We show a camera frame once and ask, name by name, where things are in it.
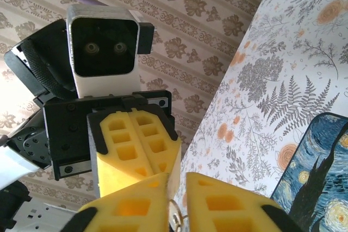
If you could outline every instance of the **floral pattern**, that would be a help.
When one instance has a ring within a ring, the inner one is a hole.
[[[205,12],[205,6],[207,2],[203,0],[184,0],[185,8],[189,16],[201,16],[202,12]]]
[[[182,140],[184,155],[261,0],[98,1],[136,10],[143,14],[146,21],[155,25],[152,53],[139,56],[140,83],[143,90],[166,89],[172,93],[172,114],[176,120],[177,133]],[[76,0],[0,2],[0,31],[3,36],[0,39],[1,55],[42,27],[65,18],[67,7],[78,3]],[[335,21],[322,26],[329,26]],[[224,25],[230,35],[225,34]],[[304,40],[307,34],[307,27],[303,29],[306,33],[299,38],[300,40]],[[252,41],[240,52],[234,66],[248,61],[248,51],[254,44],[257,44],[257,41]],[[323,46],[327,48],[328,44],[324,42]],[[6,66],[2,57],[0,91],[10,94],[8,99],[0,100],[0,134],[8,135],[36,112],[38,107],[33,102],[30,92]],[[241,91],[236,90],[231,97],[242,95]],[[235,128],[239,126],[243,115],[239,116],[239,122],[236,117],[226,121],[226,133],[219,140],[222,146],[223,142],[229,140],[231,141],[227,144],[232,146],[239,139]],[[212,155],[213,150],[204,150],[202,154]],[[218,168],[220,164],[223,163],[219,159],[212,159],[209,168]],[[31,192],[37,193],[45,202],[64,205],[68,209],[77,210],[94,198],[91,173],[56,181],[49,168],[24,177],[22,181]]]
[[[200,172],[271,195],[311,120],[327,111],[348,115],[346,3],[262,1],[188,148],[182,173]],[[222,19],[226,35],[233,35],[238,21],[234,15]],[[304,184],[308,173],[296,178]],[[185,214],[184,195],[182,176],[176,201]]]

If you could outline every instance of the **white plastic part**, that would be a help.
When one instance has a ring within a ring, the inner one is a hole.
[[[58,232],[75,214],[74,211],[47,205],[35,198],[24,202],[16,213],[15,226],[7,231]]]
[[[66,28],[69,46],[70,65],[75,81],[77,95],[79,98],[86,96],[100,97],[110,94],[115,96],[131,95],[132,92],[140,91],[140,77],[138,69],[138,55],[135,55],[134,68],[130,73],[119,74],[116,76],[96,76],[81,77],[74,69],[73,57],[73,37],[71,34],[71,24],[77,18],[104,18],[117,20],[132,20],[138,24],[138,35],[136,37],[136,49],[138,52],[139,22],[142,17],[137,17],[137,12],[130,12],[128,9],[120,7],[106,7],[101,5],[73,4],[67,10]]]
[[[0,163],[0,190],[40,169],[8,146],[0,146]]]

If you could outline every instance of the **camera lens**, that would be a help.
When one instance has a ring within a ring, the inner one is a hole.
[[[127,50],[127,46],[125,43],[119,42],[115,44],[114,51],[116,54],[122,54]]]
[[[99,47],[96,43],[88,43],[86,46],[85,46],[85,51],[88,53],[88,54],[96,54],[99,52]]]

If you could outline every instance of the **patterned wallpaper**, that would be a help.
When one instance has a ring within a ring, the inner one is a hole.
[[[138,10],[157,27],[153,52],[142,55],[143,90],[173,94],[176,129],[186,151],[261,0],[99,0]],[[52,21],[74,0],[0,0],[0,53]],[[37,107],[0,57],[0,134],[8,134]],[[56,182],[50,169],[23,179],[45,201],[77,209],[91,200],[91,174]]]
[[[182,173],[270,196],[311,120],[348,115],[347,29],[348,0],[262,0]],[[186,213],[185,175],[181,184]]]

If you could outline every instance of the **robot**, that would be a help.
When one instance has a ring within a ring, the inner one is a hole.
[[[3,231],[183,231],[171,94],[140,91],[153,33],[136,11],[75,4],[5,55],[40,110],[0,138]],[[76,214],[30,197],[17,180],[49,166],[56,180],[92,171],[100,198]],[[192,232],[300,231],[270,199],[198,173],[187,192]]]

